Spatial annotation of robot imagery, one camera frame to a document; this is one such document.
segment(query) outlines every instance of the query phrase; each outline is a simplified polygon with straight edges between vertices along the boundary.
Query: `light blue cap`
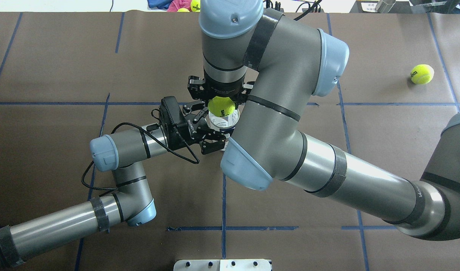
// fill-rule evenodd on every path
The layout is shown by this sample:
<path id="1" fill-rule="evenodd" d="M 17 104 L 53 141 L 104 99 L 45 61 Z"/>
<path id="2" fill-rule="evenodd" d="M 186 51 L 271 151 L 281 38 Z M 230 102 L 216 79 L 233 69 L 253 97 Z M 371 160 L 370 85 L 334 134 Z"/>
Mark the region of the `light blue cap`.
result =
<path id="1" fill-rule="evenodd" d="M 201 0 L 201 30 L 212 38 L 235 38 L 254 27 L 263 14 L 262 0 Z"/>
<path id="2" fill-rule="evenodd" d="M 232 180 L 251 189 L 265 190 L 273 180 L 270 174 L 231 137 L 228 139 L 220 167 Z"/>
<path id="3" fill-rule="evenodd" d="M 94 165 L 99 171 L 105 172 L 118 168 L 118 150 L 109 135 L 105 134 L 102 137 L 91 140 L 89 149 L 93 156 Z"/>
<path id="4" fill-rule="evenodd" d="M 453 126 L 456 126 L 456 125 L 460 125 L 460 113 L 457 113 L 456 115 L 454 115 L 448 122 L 446 128 L 444 128 L 444 130 L 442 130 L 442 133 L 441 135 L 445 132 L 445 130 L 453 127 Z"/>
<path id="5" fill-rule="evenodd" d="M 132 219 L 128 220 L 126 223 L 128 226 L 135 227 L 146 222 L 153 220 L 156 216 L 156 208 L 155 208 L 155 200 L 152 199 L 151 202 L 139 212 L 136 216 Z"/>
<path id="6" fill-rule="evenodd" d="M 349 60 L 349 47 L 346 43 L 334 38 L 319 29 L 321 34 L 321 68 L 314 96 L 324 97 L 332 91 L 339 81 Z"/>

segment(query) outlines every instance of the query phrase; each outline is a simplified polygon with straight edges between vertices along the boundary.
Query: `white label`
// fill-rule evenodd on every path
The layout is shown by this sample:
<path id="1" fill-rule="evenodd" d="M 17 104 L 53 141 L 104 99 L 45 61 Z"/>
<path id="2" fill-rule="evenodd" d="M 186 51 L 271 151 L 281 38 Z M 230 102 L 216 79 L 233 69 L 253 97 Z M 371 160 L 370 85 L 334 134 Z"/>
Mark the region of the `white label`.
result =
<path id="1" fill-rule="evenodd" d="M 377 12 L 376 5 L 377 3 L 361 3 L 362 10 L 365 12 Z"/>

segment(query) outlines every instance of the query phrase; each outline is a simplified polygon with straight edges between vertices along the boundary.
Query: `tennis ball on table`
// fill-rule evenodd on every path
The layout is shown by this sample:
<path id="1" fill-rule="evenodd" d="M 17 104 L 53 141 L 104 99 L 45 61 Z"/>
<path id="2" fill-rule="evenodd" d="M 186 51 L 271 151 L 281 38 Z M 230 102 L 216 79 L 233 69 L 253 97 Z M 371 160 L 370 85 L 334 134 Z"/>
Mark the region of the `tennis ball on table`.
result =
<path id="1" fill-rule="evenodd" d="M 235 102 L 228 97 L 218 97 L 208 101 L 208 110 L 215 116 L 223 118 L 235 110 Z"/>
<path id="2" fill-rule="evenodd" d="M 433 67 L 427 64 L 419 64 L 411 71 L 411 81 L 414 84 L 423 85 L 431 82 L 434 77 Z"/>
<path id="3" fill-rule="evenodd" d="M 190 8 L 193 12 L 200 12 L 200 0 L 192 0 Z"/>

